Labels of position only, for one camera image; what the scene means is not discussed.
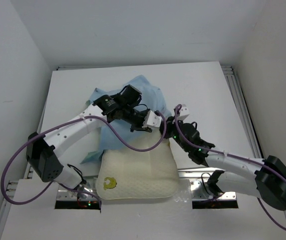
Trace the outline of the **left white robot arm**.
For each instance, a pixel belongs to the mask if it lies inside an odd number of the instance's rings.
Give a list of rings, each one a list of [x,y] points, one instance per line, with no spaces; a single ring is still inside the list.
[[[141,99],[141,92],[129,84],[120,93],[105,94],[94,100],[71,120],[71,124],[59,126],[44,135],[31,134],[32,143],[27,146],[28,163],[43,182],[55,181],[69,189],[77,189],[84,183],[83,177],[73,167],[62,164],[60,157],[77,141],[114,120],[129,123],[132,132],[150,132],[148,121],[152,111],[135,109]]]

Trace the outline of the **cream yellow pillow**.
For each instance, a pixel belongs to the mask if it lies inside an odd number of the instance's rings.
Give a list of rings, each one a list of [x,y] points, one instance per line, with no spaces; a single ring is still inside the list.
[[[177,165],[167,139],[151,151],[124,147],[102,155],[96,191],[104,200],[168,198],[178,187]]]

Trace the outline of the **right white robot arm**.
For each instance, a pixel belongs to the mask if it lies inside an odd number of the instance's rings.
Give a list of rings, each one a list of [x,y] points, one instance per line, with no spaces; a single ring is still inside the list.
[[[238,192],[262,199],[274,209],[286,210],[286,166],[275,156],[244,158],[224,154],[200,137],[197,124],[169,117],[160,125],[165,138],[172,138],[197,165],[215,168],[207,189],[215,196]]]

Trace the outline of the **blue green pillowcase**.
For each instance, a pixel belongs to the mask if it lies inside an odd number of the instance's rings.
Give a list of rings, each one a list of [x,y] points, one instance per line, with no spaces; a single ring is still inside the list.
[[[135,107],[135,109],[142,111],[146,108],[149,108],[153,111],[160,111],[166,118],[171,116],[171,112],[167,109],[165,98],[161,89],[159,87],[153,86],[145,76],[139,75],[129,82],[123,84],[123,86],[126,85],[132,85],[142,93],[140,105]],[[105,91],[100,88],[96,88],[89,97],[87,105],[90,105],[94,100],[103,95],[112,96],[119,93],[120,91],[121,89]],[[127,143],[142,135],[141,131],[130,132],[130,124],[123,120],[115,120],[111,122],[111,126]],[[98,150],[89,152],[87,156],[81,161],[81,164],[98,161],[105,150],[119,150],[123,147],[124,145],[117,139],[109,127],[104,125],[101,127]]]

